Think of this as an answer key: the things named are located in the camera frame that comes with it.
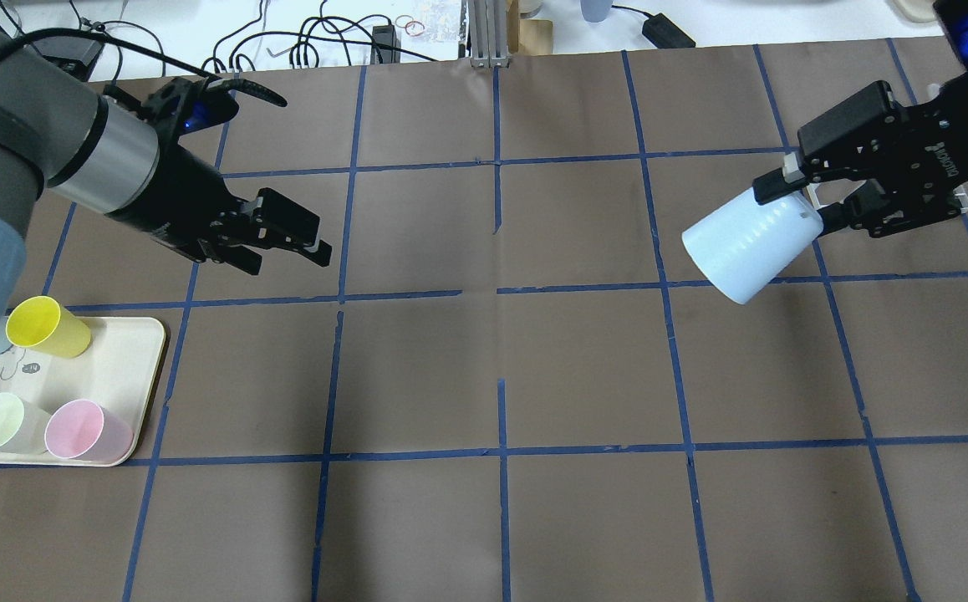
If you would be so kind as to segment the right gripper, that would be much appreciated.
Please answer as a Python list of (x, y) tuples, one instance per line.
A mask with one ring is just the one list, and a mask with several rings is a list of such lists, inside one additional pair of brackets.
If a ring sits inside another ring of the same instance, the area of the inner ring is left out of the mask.
[(797, 151), (754, 180), (760, 206), (810, 183), (861, 184), (818, 210), (818, 237), (866, 230), (887, 237), (960, 216), (968, 182), (968, 73), (919, 105), (875, 80), (797, 131)]

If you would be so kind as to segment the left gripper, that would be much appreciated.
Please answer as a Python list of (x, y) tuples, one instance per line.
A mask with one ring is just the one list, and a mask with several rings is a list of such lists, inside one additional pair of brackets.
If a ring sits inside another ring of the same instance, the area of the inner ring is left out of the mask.
[(248, 247), (293, 252), (321, 268), (330, 266), (334, 248), (321, 239), (316, 213), (264, 187), (240, 212), (240, 242), (213, 232), (211, 225), (221, 213), (240, 210), (240, 199), (228, 191), (219, 171), (175, 145), (160, 154), (136, 199), (107, 217), (182, 257), (228, 264), (251, 277), (260, 273), (262, 256)]

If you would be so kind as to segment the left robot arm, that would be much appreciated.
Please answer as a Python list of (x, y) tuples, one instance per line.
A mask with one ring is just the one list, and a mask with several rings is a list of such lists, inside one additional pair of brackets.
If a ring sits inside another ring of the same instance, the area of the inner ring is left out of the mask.
[(99, 39), (53, 28), (11, 38), (0, 31), (0, 352), (5, 312), (26, 263), (26, 236), (45, 191), (143, 232), (194, 263), (256, 275), (260, 251), (278, 248), (321, 267), (332, 247), (315, 213), (263, 188), (233, 195), (216, 168), (180, 137), (224, 125), (238, 96), (284, 107), (278, 93), (204, 69), (173, 79), (145, 100), (109, 85), (98, 93), (37, 51), (54, 38)]

